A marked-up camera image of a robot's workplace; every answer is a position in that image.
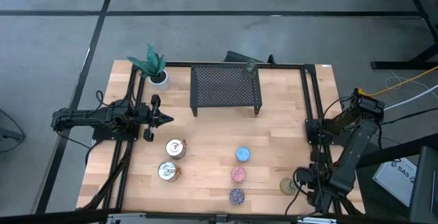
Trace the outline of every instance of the white pot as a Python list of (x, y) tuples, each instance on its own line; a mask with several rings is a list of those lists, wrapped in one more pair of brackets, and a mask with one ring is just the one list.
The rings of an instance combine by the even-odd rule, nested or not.
[(161, 83), (154, 83), (154, 82), (151, 81), (151, 78), (148, 77), (149, 83), (151, 83), (151, 85), (156, 90), (165, 91), (165, 90), (167, 90), (169, 88), (169, 85), (170, 85), (169, 74), (167, 74), (166, 70), (163, 70), (163, 72), (165, 72), (166, 78)]

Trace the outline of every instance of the blue lid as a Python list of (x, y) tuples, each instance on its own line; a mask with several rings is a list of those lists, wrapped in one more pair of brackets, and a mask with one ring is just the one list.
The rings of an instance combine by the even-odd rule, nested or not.
[(251, 157), (251, 152), (246, 147), (240, 147), (236, 152), (237, 159), (241, 162), (246, 162)]
[(233, 189), (230, 192), (230, 202), (234, 205), (242, 204), (245, 201), (245, 193), (242, 189)]

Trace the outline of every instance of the white cable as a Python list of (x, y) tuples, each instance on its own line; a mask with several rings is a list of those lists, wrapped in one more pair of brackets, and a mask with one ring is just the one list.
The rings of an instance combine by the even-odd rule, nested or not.
[(399, 106), (399, 105), (403, 105), (403, 104), (408, 103), (408, 102), (410, 102), (410, 101), (412, 101), (412, 100), (415, 100), (415, 99), (417, 99), (418, 97), (421, 97), (422, 95), (425, 95), (425, 94), (431, 92), (432, 90), (436, 89), (437, 87), (438, 87), (438, 84), (437, 84), (436, 86), (433, 86), (432, 88), (426, 90), (425, 92), (423, 92), (423, 93), (421, 93), (421, 94), (419, 94), (419, 95), (416, 95), (415, 97), (410, 98), (409, 100), (402, 101), (401, 103), (397, 103), (397, 104), (392, 105), (392, 106), (390, 106), (390, 107), (388, 107), (388, 108), (385, 108), (384, 111), (386, 111), (386, 110), (390, 110), (390, 109), (395, 108), (395, 107), (397, 107), (397, 106)]
[[(388, 77), (388, 78), (385, 80), (385, 86), (386, 86), (387, 88), (389, 88), (387, 82), (388, 82), (388, 80), (390, 80), (390, 79), (397, 78), (397, 80), (398, 80), (399, 83), (402, 82), (401, 79), (403, 79), (403, 80), (405, 80), (405, 81), (408, 80), (408, 79), (405, 78), (405, 77), (399, 77), (399, 76), (397, 76), (393, 71), (391, 71), (391, 73), (392, 73), (394, 76), (393, 76), (393, 77)], [(416, 82), (416, 81), (410, 81), (410, 82), (412, 82), (412, 83), (414, 83), (414, 84), (419, 84), (419, 85), (425, 87), (427, 90), (430, 90), (430, 88), (429, 88), (428, 86), (426, 86), (425, 84), (422, 84), (422, 83), (419, 83), (419, 82)], [(392, 89), (392, 90), (398, 90), (398, 89), (401, 88), (401, 87), (402, 87), (402, 86), (397, 86), (397, 88), (394, 88), (394, 89)], [(436, 98), (438, 98), (438, 95), (435, 94), (435, 92), (432, 91), (432, 94), (433, 94)]]

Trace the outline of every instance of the yellow cable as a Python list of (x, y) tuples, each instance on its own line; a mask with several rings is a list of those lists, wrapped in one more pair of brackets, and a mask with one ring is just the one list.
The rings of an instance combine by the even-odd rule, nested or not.
[(391, 86), (391, 87), (389, 87), (389, 88), (386, 88), (386, 89), (381, 90), (381, 91), (379, 91), (379, 92), (377, 92), (377, 93), (374, 93), (374, 94), (367, 94), (367, 93), (365, 93), (361, 88), (359, 88), (359, 94), (364, 95), (364, 96), (366, 96), (366, 97), (375, 97), (376, 95), (380, 95), (380, 94), (382, 94), (382, 93), (384, 93), (384, 92), (387, 92), (388, 90), (392, 90), (393, 88), (397, 88), (397, 87), (399, 87), (399, 86), (401, 86), (401, 85), (403, 85), (403, 84), (405, 84), (405, 83), (407, 83), (407, 82), (409, 82), (409, 81), (413, 81), (413, 80), (415, 80), (415, 79), (417, 79), (417, 78), (419, 78), (419, 77), (421, 77), (421, 76), (424, 76), (424, 75), (426, 75), (426, 74), (428, 74), (428, 73), (430, 73), (430, 72), (433, 72), (435, 69), (438, 69), (438, 66), (432, 68), (431, 70), (427, 70), (427, 71), (425, 71), (424, 73), (422, 73), (422, 74), (420, 74), (420, 75), (418, 75), (418, 76), (412, 77), (412, 78), (410, 78), (410, 79), (408, 79), (408, 80), (406, 80), (406, 81), (403, 81), (403, 82), (401, 82), (401, 83), (399, 83), (399, 84), (396, 84), (395, 86)]

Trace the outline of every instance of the potted plant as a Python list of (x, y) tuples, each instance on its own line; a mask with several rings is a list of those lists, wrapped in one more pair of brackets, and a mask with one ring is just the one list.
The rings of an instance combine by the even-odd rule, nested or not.
[(149, 77), (149, 82), (155, 89), (163, 91), (169, 88), (169, 76), (164, 70), (166, 67), (164, 55), (158, 57), (152, 46), (147, 45), (146, 61), (137, 60), (134, 57), (127, 58), (140, 68), (143, 77)]

